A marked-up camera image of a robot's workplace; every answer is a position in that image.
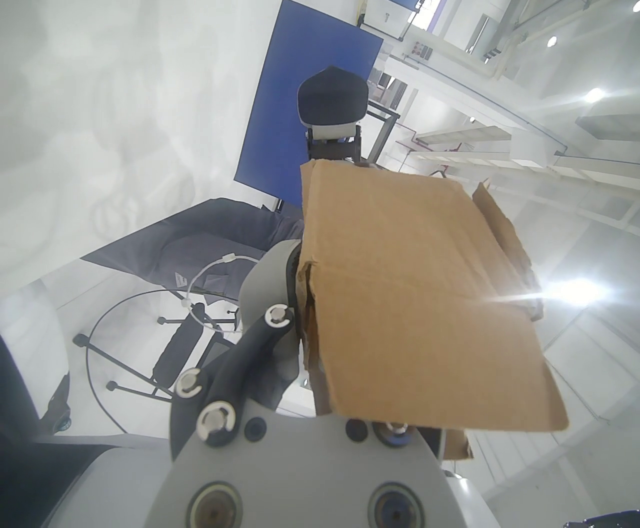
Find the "gray fabric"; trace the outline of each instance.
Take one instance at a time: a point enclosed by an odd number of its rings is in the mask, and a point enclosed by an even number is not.
[[[182,288],[208,263],[228,253],[260,259],[283,240],[302,238],[303,222],[227,198],[208,200],[117,240],[83,260]],[[254,263],[217,264],[195,287],[238,299]],[[218,298],[206,296],[211,303]]]

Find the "robotic arm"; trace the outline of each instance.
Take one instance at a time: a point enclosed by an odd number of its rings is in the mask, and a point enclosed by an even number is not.
[[[174,463],[146,526],[491,526],[477,508],[472,518],[480,524],[465,519],[456,500],[461,490],[452,485],[467,481],[446,476],[415,428],[274,412],[275,398],[297,375],[299,250],[300,241],[286,241],[265,255],[243,285],[240,341],[178,379]],[[265,372],[278,375],[264,383]],[[463,500],[469,509],[470,499]]]

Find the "window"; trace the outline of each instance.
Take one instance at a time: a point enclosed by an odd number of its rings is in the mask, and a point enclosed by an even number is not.
[[[420,8],[420,12],[415,16],[415,18],[413,18],[413,14],[411,14],[408,22],[411,22],[417,28],[424,29],[426,31],[429,29],[429,24],[431,24],[440,2],[442,2],[442,0],[424,0],[424,4],[422,4],[422,8]]]

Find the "metal frame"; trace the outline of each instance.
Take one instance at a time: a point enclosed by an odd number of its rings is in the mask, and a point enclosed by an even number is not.
[[[381,115],[372,112],[371,110],[367,110],[368,115],[384,122],[382,128],[380,129],[380,132],[378,133],[378,137],[373,144],[373,147],[371,147],[371,152],[369,153],[369,156],[367,156],[367,161],[369,163],[377,163],[380,154],[382,154],[382,149],[385,147],[385,144],[387,143],[387,140],[391,135],[391,130],[393,130],[396,122],[398,121],[398,119],[400,119],[400,114],[394,112],[393,110],[389,110],[389,108],[386,108],[385,106],[382,106],[375,101],[369,100],[369,106],[372,106],[373,108],[380,110],[381,112],[384,112],[389,116],[387,118],[384,118]]]
[[[411,27],[411,25],[413,24],[413,20],[414,20],[415,16],[420,12],[420,9],[422,8],[422,4],[424,4],[424,0],[417,0],[417,2],[416,2],[416,7],[415,7],[415,8],[413,8],[413,9],[411,10],[411,11],[413,11],[413,17],[411,17],[411,20],[410,20],[409,22],[407,22],[407,23],[406,23],[406,26],[404,27],[404,29],[403,29],[402,33],[400,34],[400,36],[393,36],[393,35],[390,35],[390,34],[388,34],[388,33],[384,32],[384,31],[382,31],[382,30],[381,30],[381,29],[379,29],[379,28],[376,28],[376,27],[374,27],[374,26],[370,26],[370,25],[368,25],[368,24],[364,21],[364,18],[365,18],[365,16],[364,16],[364,15],[366,15],[366,13],[363,13],[363,14],[362,14],[362,15],[363,15],[363,19],[362,19],[362,22],[361,22],[361,23],[359,23],[358,27],[360,27],[360,26],[367,26],[368,28],[374,29],[375,31],[377,31],[377,32],[379,32],[379,33],[382,33],[383,35],[390,36],[391,38],[393,38],[394,40],[397,40],[398,42],[402,42],[402,41],[404,41],[404,36],[406,35],[406,32],[407,32],[407,31],[409,31],[409,28],[410,28],[410,27]]]
[[[171,291],[170,293],[172,293],[175,297],[178,297],[178,299],[183,300],[185,298],[185,297],[183,297],[183,295],[181,295],[178,292]],[[211,337],[211,339],[209,340],[209,343],[207,343],[207,346],[205,347],[204,352],[202,353],[202,356],[200,356],[200,359],[198,359],[198,365],[197,365],[198,368],[202,366],[202,364],[204,363],[205,359],[207,358],[207,355],[209,354],[209,352],[211,351],[211,349],[213,348],[215,343],[220,343],[220,344],[224,344],[224,345],[227,345],[229,343],[230,345],[228,345],[228,346],[233,346],[233,343],[231,343],[230,341],[227,341],[226,339],[224,339],[221,336],[222,330],[220,329],[220,327],[218,325],[219,324],[233,324],[234,325],[234,329],[237,329],[237,323],[238,323],[238,319],[237,318],[234,318],[234,319],[211,319],[206,313],[204,314],[203,319],[205,321],[207,321],[208,323],[211,323],[214,326],[215,333]],[[156,322],[158,324],[181,324],[181,323],[184,322],[184,320],[183,319],[165,319],[164,317],[158,317]],[[148,376],[145,376],[144,374],[138,372],[136,369],[133,369],[132,367],[129,367],[126,363],[123,363],[122,361],[116,359],[115,357],[111,356],[110,354],[108,354],[104,350],[102,350],[102,349],[98,348],[97,346],[93,345],[91,342],[86,342],[86,341],[88,341],[88,337],[82,336],[76,342],[76,339],[78,338],[78,336],[76,336],[74,338],[74,344],[76,346],[79,346],[81,348],[86,347],[89,350],[92,350],[93,352],[98,354],[100,357],[102,357],[102,358],[106,359],[107,361],[113,363],[114,365],[120,367],[122,370],[128,372],[132,376],[135,376],[139,380],[145,381],[146,383],[148,383],[149,385],[151,385],[154,388],[153,391],[149,394],[147,392],[142,392],[140,390],[136,390],[136,389],[131,388],[131,387],[124,387],[122,385],[119,385],[116,381],[111,380],[111,381],[107,382],[107,384],[106,384],[106,388],[109,391],[121,390],[123,392],[128,392],[130,394],[135,394],[136,396],[143,396],[145,398],[171,403],[171,400],[172,400],[172,397],[173,397],[173,392],[171,390],[169,390],[169,389],[167,389],[165,387],[162,387],[153,378],[149,378]],[[157,394],[158,391],[164,392],[169,397],[159,396]]]

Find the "black cable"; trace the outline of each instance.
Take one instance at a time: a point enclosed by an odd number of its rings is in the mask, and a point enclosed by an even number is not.
[[[149,290],[149,291],[143,291],[140,293],[136,293],[135,295],[131,295],[129,297],[126,297],[125,299],[123,299],[122,301],[119,301],[117,303],[115,303],[111,308],[109,308],[105,313],[103,313],[100,318],[96,321],[95,325],[93,326],[93,328],[91,329],[91,332],[89,333],[89,339],[87,340],[88,343],[91,342],[91,338],[93,337],[93,333],[95,332],[95,329],[98,328],[98,325],[100,324],[100,322],[107,316],[108,313],[110,313],[112,310],[116,309],[118,306],[120,306],[122,303],[125,303],[127,301],[130,301],[132,299],[135,299],[136,297],[141,297],[143,295],[147,295],[148,293],[158,293],[161,291],[168,291],[168,292],[181,292],[184,293],[184,290],[181,289],[169,289],[169,288],[162,288],[162,289],[158,289],[158,290]],[[219,296],[219,297],[225,297],[221,294],[216,293],[215,295]],[[116,424],[116,426],[118,426],[118,429],[120,431],[122,431],[123,433],[127,434],[127,430],[122,427],[118,421],[111,416],[111,414],[109,413],[109,411],[107,411],[104,407],[104,405],[102,404],[102,402],[100,401],[100,398],[98,398],[98,395],[95,392],[95,389],[93,387],[93,381],[91,379],[91,372],[89,370],[89,347],[86,346],[84,347],[84,366],[86,368],[86,379],[89,382],[89,388],[91,389],[91,393],[93,394],[93,398],[95,399],[96,403],[98,404],[98,406],[100,407],[100,409],[102,409],[102,412],[104,412],[107,417],[109,418],[109,420],[111,420],[114,424]]]

